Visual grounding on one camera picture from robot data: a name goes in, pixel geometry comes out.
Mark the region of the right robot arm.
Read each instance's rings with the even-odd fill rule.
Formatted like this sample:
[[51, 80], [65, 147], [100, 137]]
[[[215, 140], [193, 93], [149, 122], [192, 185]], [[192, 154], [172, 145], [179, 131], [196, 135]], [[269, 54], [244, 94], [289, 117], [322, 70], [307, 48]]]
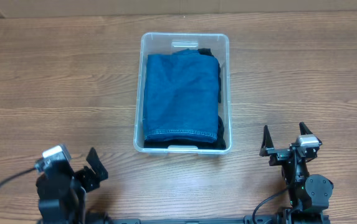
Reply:
[[329, 223], [323, 211], [329, 207], [329, 199], [333, 193], [333, 182], [326, 177], [311, 175], [307, 163], [317, 158], [322, 145], [305, 125], [299, 123], [300, 135], [288, 148], [274, 147], [268, 126], [264, 126], [263, 140], [259, 155], [269, 158], [270, 166], [280, 166], [286, 187], [271, 195], [255, 207], [252, 223], [261, 219], [256, 216], [261, 206], [276, 197], [288, 193], [291, 207], [281, 208], [276, 214], [269, 216], [269, 223]]

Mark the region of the blue terry towel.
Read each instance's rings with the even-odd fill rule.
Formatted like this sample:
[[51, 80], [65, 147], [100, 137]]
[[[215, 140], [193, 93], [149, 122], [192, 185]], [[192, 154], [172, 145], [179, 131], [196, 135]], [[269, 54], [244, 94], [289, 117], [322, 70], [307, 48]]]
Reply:
[[143, 101], [145, 141], [217, 141], [220, 73], [210, 49], [150, 54]]

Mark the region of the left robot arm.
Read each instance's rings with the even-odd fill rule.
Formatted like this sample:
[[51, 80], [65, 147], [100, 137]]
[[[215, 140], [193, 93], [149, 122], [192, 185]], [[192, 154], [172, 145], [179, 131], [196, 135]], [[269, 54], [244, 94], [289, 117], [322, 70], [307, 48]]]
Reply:
[[106, 213], [91, 212], [85, 208], [87, 194], [108, 179], [95, 148], [91, 148], [86, 161], [88, 166], [75, 172], [72, 159], [63, 144], [42, 153], [34, 168], [41, 173], [36, 181], [39, 196], [40, 223], [110, 223]]

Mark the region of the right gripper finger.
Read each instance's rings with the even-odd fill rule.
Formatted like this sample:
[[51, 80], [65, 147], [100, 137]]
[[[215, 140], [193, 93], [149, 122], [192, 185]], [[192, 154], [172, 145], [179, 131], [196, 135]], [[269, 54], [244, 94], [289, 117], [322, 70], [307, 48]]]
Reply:
[[300, 134], [301, 135], [309, 135], [309, 134], [313, 134], [309, 128], [306, 126], [306, 124], [304, 122], [300, 122], [299, 123], [299, 128], [300, 128]]
[[269, 128], [267, 125], [265, 125], [263, 130], [263, 140], [262, 140], [262, 145], [260, 147], [259, 156], [262, 157], [269, 156], [273, 150], [274, 150], [274, 144], [272, 142]]

